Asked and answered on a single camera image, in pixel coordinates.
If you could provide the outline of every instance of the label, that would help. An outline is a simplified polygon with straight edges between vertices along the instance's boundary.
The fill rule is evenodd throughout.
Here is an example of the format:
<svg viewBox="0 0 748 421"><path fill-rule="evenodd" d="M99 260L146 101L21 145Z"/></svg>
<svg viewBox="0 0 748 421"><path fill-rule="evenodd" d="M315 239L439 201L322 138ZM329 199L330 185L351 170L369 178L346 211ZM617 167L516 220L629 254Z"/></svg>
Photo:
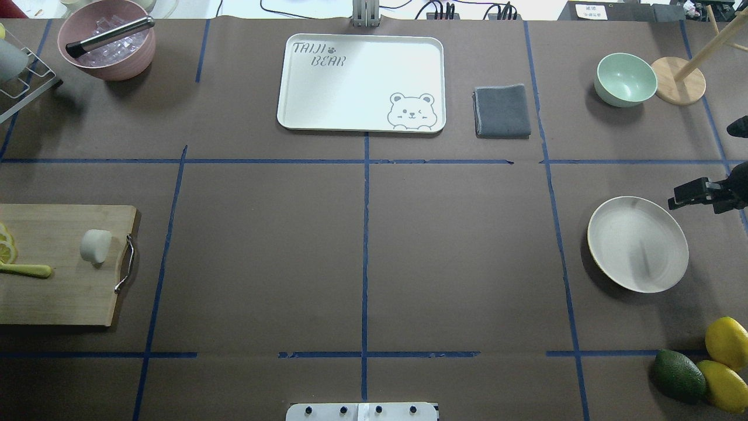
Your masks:
<svg viewBox="0 0 748 421"><path fill-rule="evenodd" d="M605 6L592 4L576 4L577 16L582 19L607 20Z"/></svg>
<svg viewBox="0 0 748 421"><path fill-rule="evenodd" d="M292 45L293 54L304 54L310 56L312 67L343 67L346 65L346 57L336 54L337 49L326 43L298 42Z"/></svg>

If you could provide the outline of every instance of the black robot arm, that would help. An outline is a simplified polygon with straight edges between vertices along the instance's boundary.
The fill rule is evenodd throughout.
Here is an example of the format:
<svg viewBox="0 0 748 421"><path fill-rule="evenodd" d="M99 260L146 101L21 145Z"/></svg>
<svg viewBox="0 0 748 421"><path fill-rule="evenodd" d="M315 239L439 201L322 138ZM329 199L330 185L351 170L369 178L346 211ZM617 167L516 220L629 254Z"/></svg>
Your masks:
<svg viewBox="0 0 748 421"><path fill-rule="evenodd" d="M748 138L748 115L730 124L727 133ZM714 206L715 213L743 209L748 205L748 162L733 168L725 180L712 182L707 177L697 178L676 187L674 193L675 197L667 201L671 211L697 203Z"/></svg>

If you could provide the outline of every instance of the white plate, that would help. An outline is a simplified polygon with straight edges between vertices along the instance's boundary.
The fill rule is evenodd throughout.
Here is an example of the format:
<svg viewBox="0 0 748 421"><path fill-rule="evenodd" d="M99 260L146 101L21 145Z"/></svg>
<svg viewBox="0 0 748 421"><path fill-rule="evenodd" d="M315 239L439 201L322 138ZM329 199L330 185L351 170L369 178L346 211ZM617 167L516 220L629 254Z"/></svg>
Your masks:
<svg viewBox="0 0 748 421"><path fill-rule="evenodd" d="M589 219L587 243L602 271L632 291L665 291L688 266L681 227L666 210L639 197L616 197L600 205Z"/></svg>
<svg viewBox="0 0 748 421"><path fill-rule="evenodd" d="M436 133L444 48L430 37L296 34L286 42L278 122L294 130Z"/></svg>

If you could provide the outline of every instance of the wooden cutting board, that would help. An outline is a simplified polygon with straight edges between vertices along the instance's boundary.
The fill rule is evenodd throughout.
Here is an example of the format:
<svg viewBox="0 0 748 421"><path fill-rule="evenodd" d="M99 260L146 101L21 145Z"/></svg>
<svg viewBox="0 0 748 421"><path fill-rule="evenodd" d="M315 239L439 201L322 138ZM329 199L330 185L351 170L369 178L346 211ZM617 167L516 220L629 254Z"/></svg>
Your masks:
<svg viewBox="0 0 748 421"><path fill-rule="evenodd" d="M47 264L47 279L0 273L0 324L110 326L120 281L126 236L137 210L126 205L0 204L0 222L13 235L17 264ZM81 258L89 229L112 234L106 260L94 266Z"/></svg>

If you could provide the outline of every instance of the table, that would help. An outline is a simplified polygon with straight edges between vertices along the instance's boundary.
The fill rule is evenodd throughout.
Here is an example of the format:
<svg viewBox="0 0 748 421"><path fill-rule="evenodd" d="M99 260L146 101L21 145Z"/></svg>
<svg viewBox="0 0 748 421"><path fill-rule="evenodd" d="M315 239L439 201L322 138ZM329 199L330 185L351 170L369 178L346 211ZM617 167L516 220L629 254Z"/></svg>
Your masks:
<svg viewBox="0 0 748 421"><path fill-rule="evenodd" d="M662 396L647 371L660 348L704 358L720 316L748 323L745 216L673 211L690 263L659 294L605 279L584 240L611 197L666 207L748 159L726 133L745 114L738 51L702 66L688 107L613 109L592 87L607 53L687 57L707 24L162 20L149 69L102 82L56 51L59 19L3 23L64 84L0 125L1 200L141 215L110 328L0 330L5 419L282 420L364 400L437 402L443 420L734 419ZM446 127L285 130L299 32L436 37ZM513 83L533 134L478 139L473 88Z"/></svg>

